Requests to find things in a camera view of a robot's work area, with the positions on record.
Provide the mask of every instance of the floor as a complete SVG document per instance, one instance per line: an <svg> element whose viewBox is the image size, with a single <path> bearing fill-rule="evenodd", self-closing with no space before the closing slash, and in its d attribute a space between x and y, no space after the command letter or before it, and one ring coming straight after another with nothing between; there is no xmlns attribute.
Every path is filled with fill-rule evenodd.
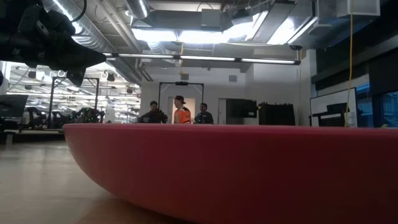
<svg viewBox="0 0 398 224"><path fill-rule="evenodd" d="M0 223L186 223L116 198L76 165L65 142L0 146Z"/></svg>

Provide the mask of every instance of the red disc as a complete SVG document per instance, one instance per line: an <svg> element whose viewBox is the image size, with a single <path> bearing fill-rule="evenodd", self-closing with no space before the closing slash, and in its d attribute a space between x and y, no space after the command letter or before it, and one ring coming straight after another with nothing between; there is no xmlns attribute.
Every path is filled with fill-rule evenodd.
<svg viewBox="0 0 398 224"><path fill-rule="evenodd" d="M398 221L398 130L68 124L81 169L138 206L199 223Z"/></svg>

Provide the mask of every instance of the black cap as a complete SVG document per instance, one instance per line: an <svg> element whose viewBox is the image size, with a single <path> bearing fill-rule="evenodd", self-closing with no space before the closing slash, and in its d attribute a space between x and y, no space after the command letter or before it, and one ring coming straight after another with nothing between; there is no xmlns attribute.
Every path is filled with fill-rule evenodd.
<svg viewBox="0 0 398 224"><path fill-rule="evenodd" d="M183 96L175 96L174 99L181 101L182 104L186 103L186 102L184 102L184 97Z"/></svg>

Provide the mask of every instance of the window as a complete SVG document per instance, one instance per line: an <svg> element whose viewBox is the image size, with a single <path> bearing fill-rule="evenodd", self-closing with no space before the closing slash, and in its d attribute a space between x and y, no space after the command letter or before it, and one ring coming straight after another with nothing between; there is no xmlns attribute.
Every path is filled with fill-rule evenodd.
<svg viewBox="0 0 398 224"><path fill-rule="evenodd" d="M382 95L382 123L398 128L398 91Z"/></svg>
<svg viewBox="0 0 398 224"><path fill-rule="evenodd" d="M358 127L373 127L372 96L368 83L356 87L356 104L358 106Z"/></svg>

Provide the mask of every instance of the orange shirt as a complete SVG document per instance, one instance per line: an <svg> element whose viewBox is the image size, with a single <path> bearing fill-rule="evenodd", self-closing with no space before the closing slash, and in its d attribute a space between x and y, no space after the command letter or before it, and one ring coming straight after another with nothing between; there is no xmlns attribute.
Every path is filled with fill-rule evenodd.
<svg viewBox="0 0 398 224"><path fill-rule="evenodd" d="M177 109L174 112L174 124L190 124L191 123L191 111L186 107Z"/></svg>

